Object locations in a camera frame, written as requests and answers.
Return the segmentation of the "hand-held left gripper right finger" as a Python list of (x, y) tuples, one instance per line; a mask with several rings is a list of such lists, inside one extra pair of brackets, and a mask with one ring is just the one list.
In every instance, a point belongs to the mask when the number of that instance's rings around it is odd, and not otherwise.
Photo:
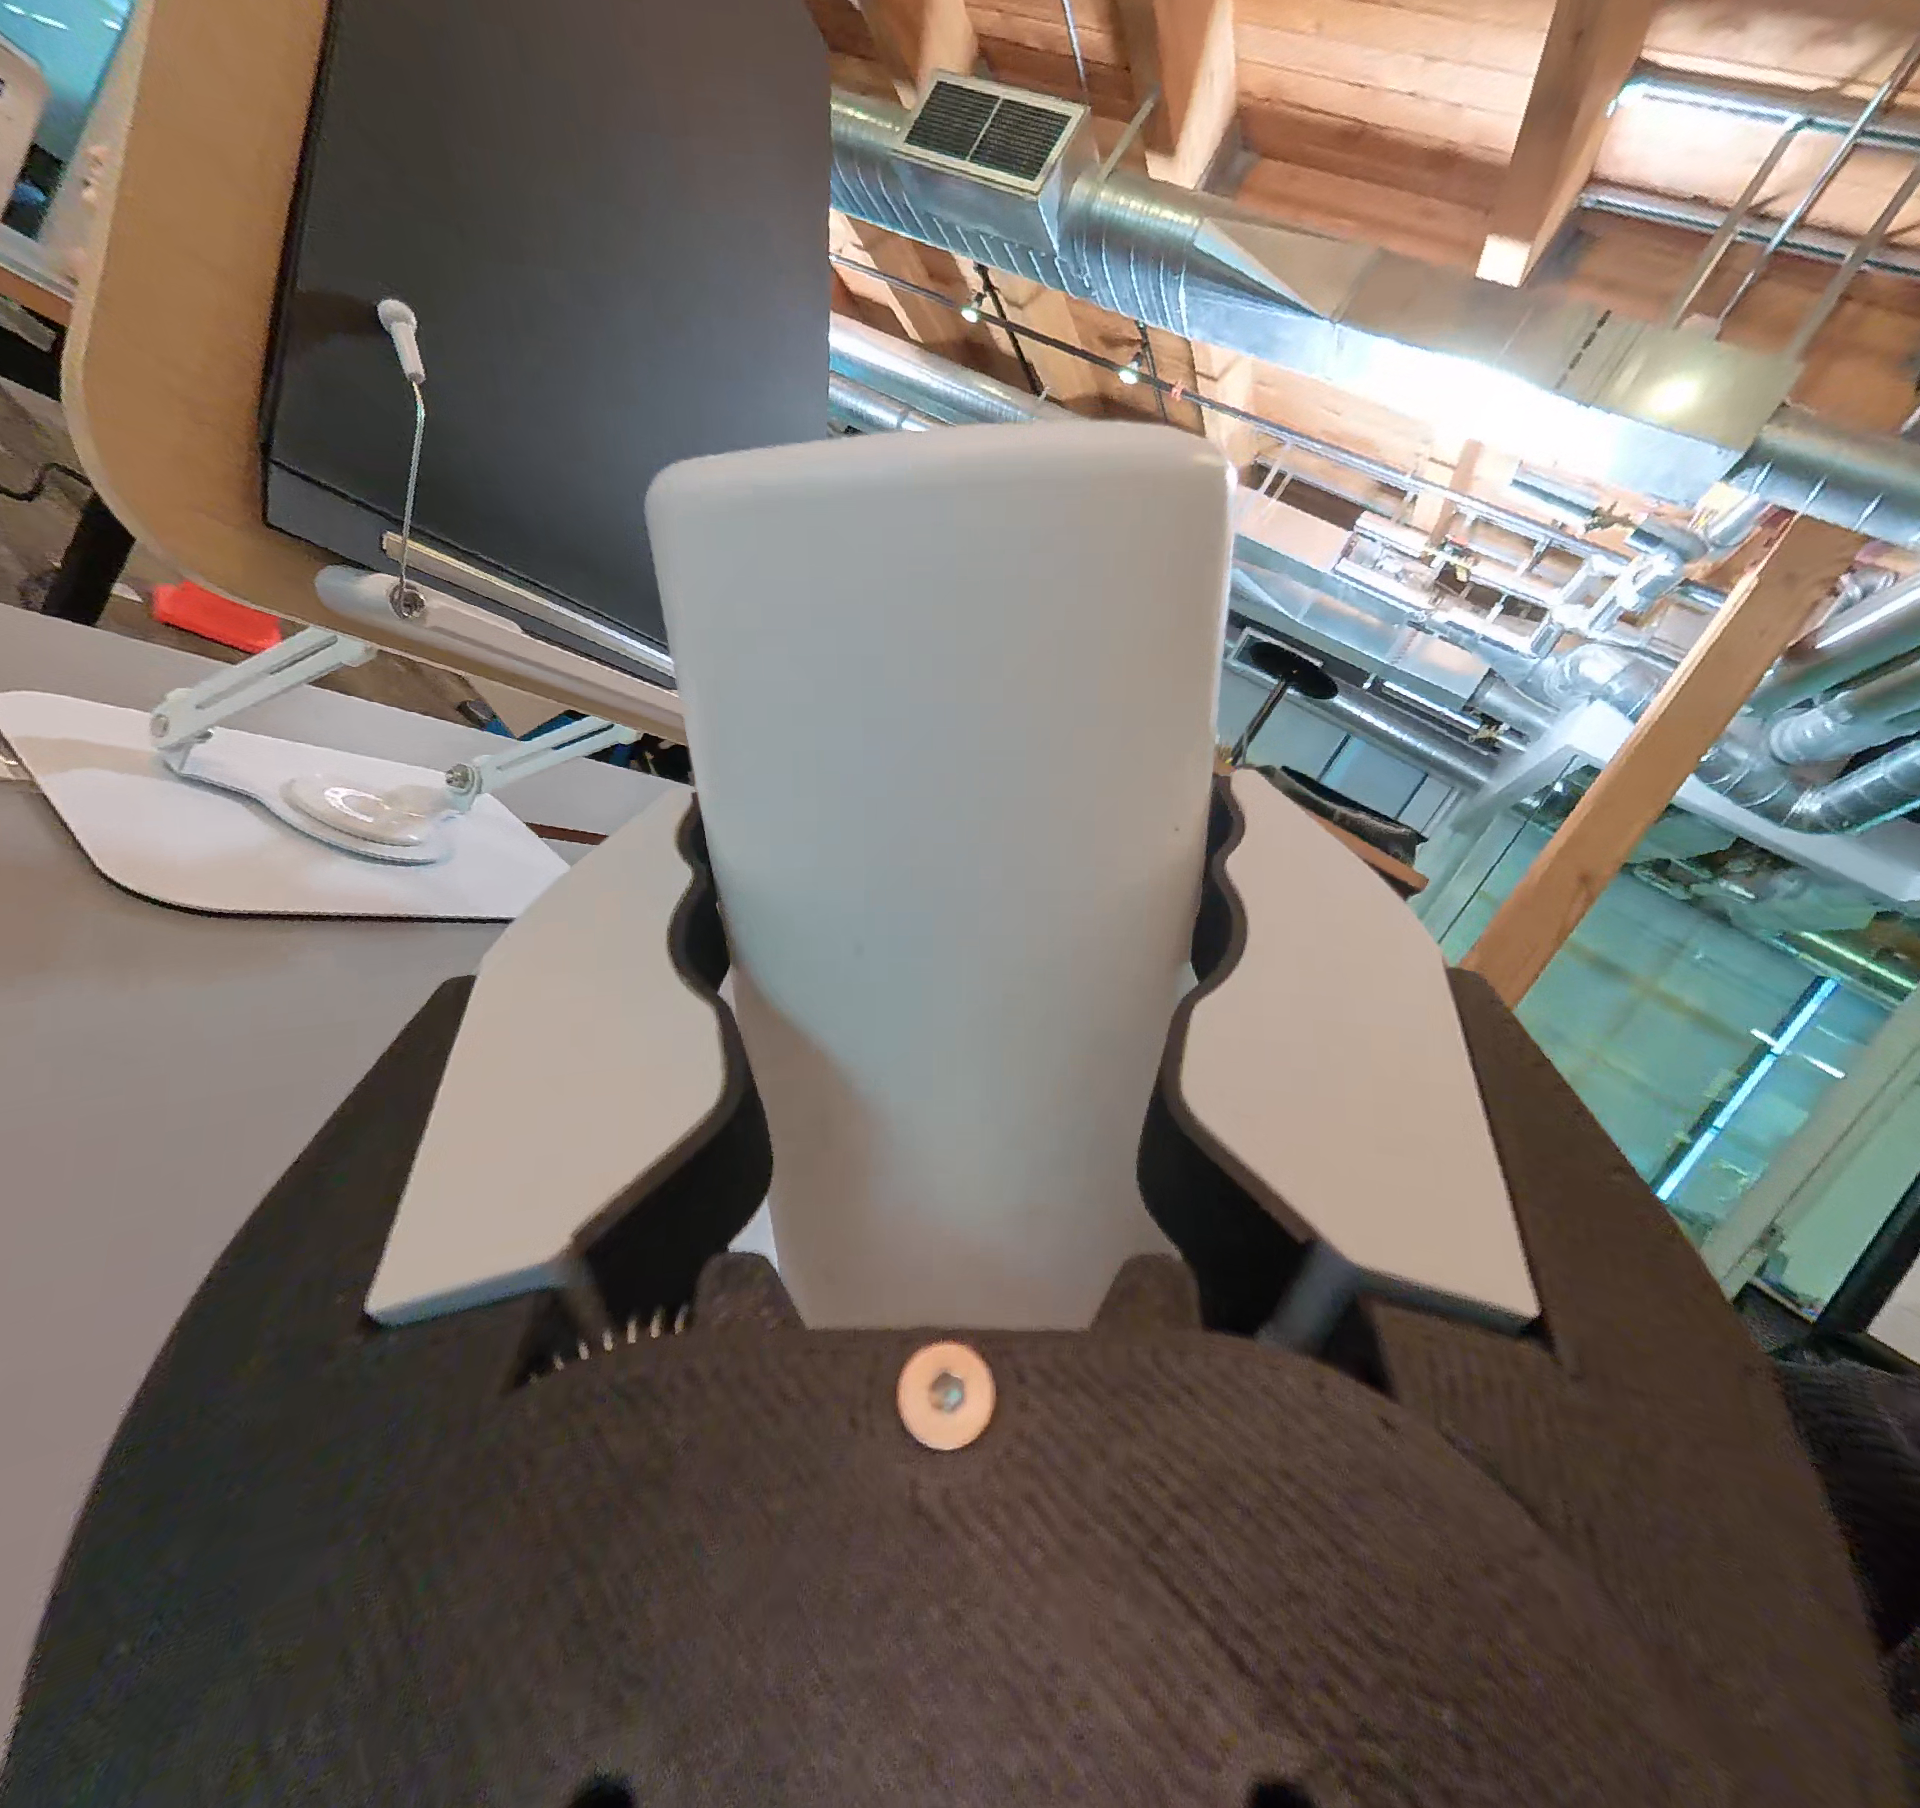
[(1540, 1317), (1439, 948), (1262, 774), (1211, 785), (1137, 1180), (1202, 1325), (1353, 1345), (1368, 1306), (1496, 1334)]

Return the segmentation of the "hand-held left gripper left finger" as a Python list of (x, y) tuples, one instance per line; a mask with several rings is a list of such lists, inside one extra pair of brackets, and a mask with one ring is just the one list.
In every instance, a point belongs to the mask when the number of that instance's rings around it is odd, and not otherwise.
[(731, 965), (698, 799), (669, 787), (483, 957), (367, 1314), (526, 1296), (581, 1331), (692, 1314), (772, 1182)]

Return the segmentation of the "wooden post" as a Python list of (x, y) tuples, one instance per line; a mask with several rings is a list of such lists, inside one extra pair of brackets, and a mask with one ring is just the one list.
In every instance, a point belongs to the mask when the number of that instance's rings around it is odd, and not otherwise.
[(1852, 531), (1802, 517), (1767, 529), (1755, 564), (1467, 950), (1464, 971), (1503, 1005), (1519, 1005), (1857, 548)]

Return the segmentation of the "silver air duct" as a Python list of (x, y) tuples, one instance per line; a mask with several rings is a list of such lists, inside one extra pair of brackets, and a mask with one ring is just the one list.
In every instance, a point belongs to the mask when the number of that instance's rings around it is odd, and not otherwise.
[(1795, 407), (1799, 364), (1293, 226), (1102, 161), (1084, 106), (970, 75), (831, 92), (852, 221), (1649, 501), (1725, 482), (1916, 548), (1916, 445)]

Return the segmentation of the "white water bottle black cap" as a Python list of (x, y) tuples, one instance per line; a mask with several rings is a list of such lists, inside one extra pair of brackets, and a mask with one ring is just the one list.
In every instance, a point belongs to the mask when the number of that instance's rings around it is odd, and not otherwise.
[(780, 1279), (837, 1331), (1082, 1331), (1211, 799), (1231, 477), (1163, 426), (661, 470), (646, 525)]

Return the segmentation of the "wooden backing board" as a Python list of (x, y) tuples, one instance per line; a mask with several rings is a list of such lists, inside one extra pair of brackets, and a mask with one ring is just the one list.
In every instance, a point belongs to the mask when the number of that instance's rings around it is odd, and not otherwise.
[(83, 468), (133, 540), (296, 625), (683, 739), (678, 696), (449, 596), (416, 616), (265, 518), (257, 407), (329, 0), (134, 0), (59, 372)]

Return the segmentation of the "black round pole stand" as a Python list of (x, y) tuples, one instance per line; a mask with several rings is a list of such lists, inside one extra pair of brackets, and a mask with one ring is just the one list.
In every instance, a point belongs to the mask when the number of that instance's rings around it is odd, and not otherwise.
[(1339, 680), (1334, 675), (1330, 675), (1320, 661), (1289, 649), (1282, 644), (1242, 644), (1236, 654), (1236, 667), (1257, 670), (1266, 680), (1266, 689), (1263, 699), (1257, 703), (1253, 717), (1244, 720), (1227, 750), (1227, 771), (1241, 769), (1246, 762), (1262, 729), (1289, 696), (1304, 697), (1313, 703), (1328, 703), (1339, 697)]

